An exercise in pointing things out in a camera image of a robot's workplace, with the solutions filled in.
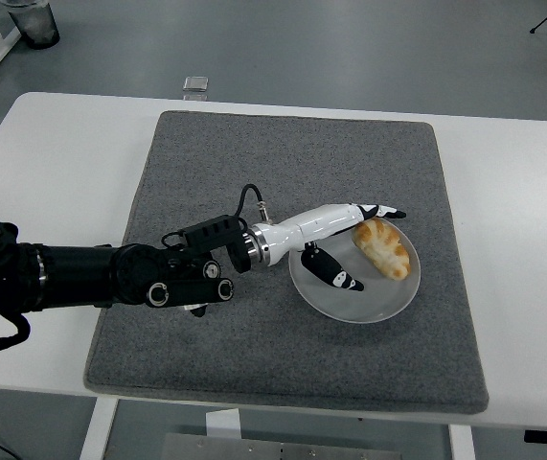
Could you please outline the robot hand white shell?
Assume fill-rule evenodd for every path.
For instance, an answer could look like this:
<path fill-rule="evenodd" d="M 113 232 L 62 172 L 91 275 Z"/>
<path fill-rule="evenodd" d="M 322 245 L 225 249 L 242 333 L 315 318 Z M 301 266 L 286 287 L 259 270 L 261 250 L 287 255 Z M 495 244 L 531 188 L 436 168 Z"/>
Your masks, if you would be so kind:
<path fill-rule="evenodd" d="M 404 217 L 404 212 L 384 205 L 329 204 L 277 224 L 256 224 L 252 232 L 262 264 L 275 265 L 295 250 L 303 268 L 320 281 L 361 291 L 363 284 L 317 243 L 349 230 L 354 245 L 384 277 L 402 281 L 411 273 L 410 256 L 399 231 L 386 219 Z"/>

